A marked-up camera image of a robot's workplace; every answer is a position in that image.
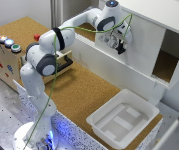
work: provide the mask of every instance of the brown work surface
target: brown work surface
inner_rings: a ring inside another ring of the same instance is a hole
[[[85,29],[88,29],[88,30],[92,30],[92,31],[96,31],[95,28],[89,23],[84,23],[84,24],[80,25],[79,27],[85,28]],[[78,34],[88,38],[89,40],[95,42],[95,33],[80,30],[80,29],[75,29],[75,31],[76,31],[76,33],[78,33]]]
[[[50,93],[52,83],[46,84],[47,94]],[[108,149],[112,149],[93,133],[86,118],[118,92],[120,89],[74,62],[70,70],[57,78],[52,100],[61,113]],[[126,150],[134,150],[161,119],[162,115],[158,115]]]
[[[154,67],[153,75],[169,83],[178,61],[179,59],[177,57],[174,57],[161,50]]]
[[[6,35],[9,39],[13,39],[15,44],[21,46],[22,52],[16,55],[23,56],[26,52],[26,48],[30,43],[37,42],[34,39],[35,34],[42,35],[49,31],[48,28],[32,20],[29,17],[25,17],[0,27],[0,36]]]

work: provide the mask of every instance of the white plastic bin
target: white plastic bin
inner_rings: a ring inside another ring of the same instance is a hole
[[[124,89],[86,120],[94,133],[107,144],[115,149],[124,149],[158,113],[158,108]]]

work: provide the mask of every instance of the robotic arm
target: robotic arm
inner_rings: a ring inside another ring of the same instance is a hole
[[[90,23],[98,31],[106,31],[115,25],[119,24],[121,20],[120,14],[122,13],[121,6],[117,1],[110,0],[106,2],[106,6],[103,11],[100,9],[91,9],[84,12],[70,20],[64,22],[59,29],[69,26],[79,26],[83,23]],[[123,22],[113,32],[117,32],[120,35],[124,35],[128,24]],[[20,74],[24,84],[24,87],[30,96],[30,101],[38,111],[38,115],[35,120],[39,118],[42,113],[45,104],[47,103],[48,96],[45,94],[45,86],[41,76],[49,76],[54,74],[56,70],[55,65],[55,50],[54,50],[54,37],[56,38],[56,50],[62,50],[73,44],[75,39],[75,31],[72,28],[68,28],[62,31],[52,29],[40,37],[39,44],[31,44],[27,48],[26,60],[27,63],[21,68]],[[125,36],[124,45],[132,41],[132,33],[130,27],[128,27],[127,34]],[[29,142],[29,147],[34,147],[36,143],[45,138],[45,136],[51,131],[51,116],[56,112],[56,106],[52,100],[49,102],[49,107],[45,110],[41,121],[37,125],[34,134]],[[26,141],[36,124],[29,129],[24,137]]]

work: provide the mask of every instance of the brown box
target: brown box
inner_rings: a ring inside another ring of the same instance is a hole
[[[6,82],[14,90],[17,90],[13,79],[19,81],[20,78],[20,69],[23,66],[23,57],[26,54],[26,48],[29,44],[36,42],[34,39],[34,34],[43,34],[49,29],[42,26],[41,24],[35,22],[34,20],[25,17],[17,21],[11,22],[4,26],[0,27],[0,36],[6,35],[8,38],[11,38],[15,41],[16,44],[19,44],[22,48],[20,53],[12,53],[10,49],[5,48],[4,45],[0,44],[0,78]],[[65,56],[72,58],[72,53],[67,52],[62,56],[58,57],[58,64],[63,65],[66,63],[64,60]],[[63,69],[58,73],[58,75],[70,69],[71,66]],[[54,75],[43,77],[44,83],[51,81],[54,78]]]

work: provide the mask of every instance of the yellow-green wire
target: yellow-green wire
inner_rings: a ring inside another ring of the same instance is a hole
[[[125,34],[123,35],[123,40],[124,40],[124,38],[125,38],[125,36],[126,36],[126,33],[127,33],[127,31],[128,31],[128,28],[129,28],[129,26],[130,26],[130,23],[131,23],[131,20],[132,20],[132,16],[133,16],[132,14],[129,14],[129,15],[126,16],[120,23],[118,23],[117,25],[115,25],[114,27],[112,27],[112,28],[110,28],[110,29],[108,29],[108,30],[106,30],[106,31],[92,31],[92,30],[88,30],[88,29],[85,29],[85,28],[81,28],[81,27],[64,27],[64,28],[62,28],[62,29],[60,29],[60,30],[62,31],[62,30],[69,29],[69,28],[75,28],[75,29],[85,30],[85,31],[88,31],[88,32],[93,32],[93,33],[105,33],[105,32],[108,32],[108,31],[111,31],[111,30],[115,29],[116,27],[118,27],[119,25],[121,25],[127,18],[131,17],[130,20],[129,20],[128,26],[127,26],[127,28],[126,28]],[[28,143],[29,143],[29,141],[30,141],[30,139],[31,139],[31,137],[32,137],[32,135],[33,135],[33,132],[35,131],[35,129],[36,129],[36,127],[37,127],[37,125],[38,125],[38,123],[39,123],[39,121],[40,121],[42,115],[44,114],[44,112],[45,112],[45,110],[46,110],[46,108],[47,108],[47,106],[48,106],[48,104],[49,104],[49,101],[50,101],[52,92],[53,92],[53,90],[54,90],[54,86],[55,86],[55,82],[56,82],[56,76],[57,76],[56,37],[57,37],[57,35],[55,34],[55,37],[54,37],[54,50],[55,50],[55,66],[56,66],[55,68],[56,68],[56,70],[55,70],[55,76],[54,76],[54,81],[53,81],[53,84],[52,84],[51,92],[50,92],[50,94],[49,94],[49,98],[48,98],[48,100],[47,100],[47,103],[46,103],[46,105],[45,105],[45,108],[44,108],[44,110],[42,111],[42,113],[41,113],[41,115],[40,115],[40,117],[39,117],[39,119],[38,119],[38,121],[37,121],[37,123],[36,123],[36,125],[35,125],[35,127],[34,127],[34,129],[33,129],[33,131],[31,132],[31,135],[30,135],[30,137],[29,137],[29,139],[28,139],[28,141],[27,141],[27,143],[26,143],[26,145],[25,145],[25,147],[24,147],[23,150],[25,150],[26,146],[28,145]]]

